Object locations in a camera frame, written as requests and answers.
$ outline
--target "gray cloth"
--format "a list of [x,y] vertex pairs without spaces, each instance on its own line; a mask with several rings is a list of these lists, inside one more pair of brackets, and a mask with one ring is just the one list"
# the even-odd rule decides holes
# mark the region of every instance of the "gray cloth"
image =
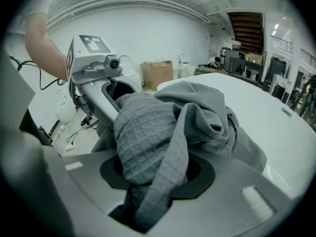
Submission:
[[168,210],[169,194],[185,183],[188,145],[236,157],[262,172],[263,151],[239,127],[224,94],[198,83],[179,82],[153,96],[120,97],[114,134],[123,175],[133,185],[133,221],[149,230]]
[[99,136],[97,143],[91,150],[92,153],[106,151],[117,148],[114,138],[113,126],[106,127],[101,122],[98,123],[96,132]]

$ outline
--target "cardboard box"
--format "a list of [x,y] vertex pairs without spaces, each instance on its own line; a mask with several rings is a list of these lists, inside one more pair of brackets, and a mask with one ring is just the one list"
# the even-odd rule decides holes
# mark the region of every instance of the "cardboard box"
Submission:
[[173,80],[172,61],[142,63],[144,84],[150,89],[157,90],[159,84]]
[[245,60],[259,65],[262,65],[262,55],[258,54],[245,54]]

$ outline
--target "railing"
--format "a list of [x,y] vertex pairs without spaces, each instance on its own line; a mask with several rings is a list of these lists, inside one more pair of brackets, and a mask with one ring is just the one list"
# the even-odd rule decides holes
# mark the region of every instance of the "railing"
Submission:
[[[271,36],[273,39],[273,47],[279,48],[288,53],[292,53],[292,43],[287,42],[283,39]],[[316,58],[313,57],[310,53],[306,52],[304,49],[301,49],[300,60],[309,64],[314,69],[316,69]]]
[[316,59],[311,54],[301,49],[301,61],[306,62],[311,65],[314,69],[316,69]]
[[292,43],[287,42],[283,39],[271,36],[273,39],[273,47],[277,47],[281,50],[284,50],[285,52],[292,53]]

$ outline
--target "person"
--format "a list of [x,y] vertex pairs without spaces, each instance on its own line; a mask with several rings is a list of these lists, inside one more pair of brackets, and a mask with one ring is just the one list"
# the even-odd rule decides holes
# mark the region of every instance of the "person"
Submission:
[[211,57],[208,59],[207,61],[207,66],[210,67],[210,68],[218,68],[219,66],[219,62],[220,62],[220,59],[219,57]]
[[29,0],[25,19],[25,48],[30,58],[44,71],[67,81],[66,56],[47,32],[48,8],[52,0]]

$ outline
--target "white bucket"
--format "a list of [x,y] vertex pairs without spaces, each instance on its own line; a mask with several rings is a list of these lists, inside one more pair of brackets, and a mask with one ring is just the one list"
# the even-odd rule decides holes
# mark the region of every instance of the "white bucket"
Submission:
[[185,77],[187,77],[186,69],[185,68],[180,68],[179,69],[179,76],[178,76],[178,78],[185,78]]
[[174,80],[177,80],[178,79],[178,76],[179,76],[179,69],[177,68],[173,68],[173,79]]
[[196,68],[193,67],[193,66],[187,66],[187,67],[186,67],[186,70],[187,70],[187,76],[188,76],[188,77],[194,76],[194,74],[195,74],[195,72],[196,72]]

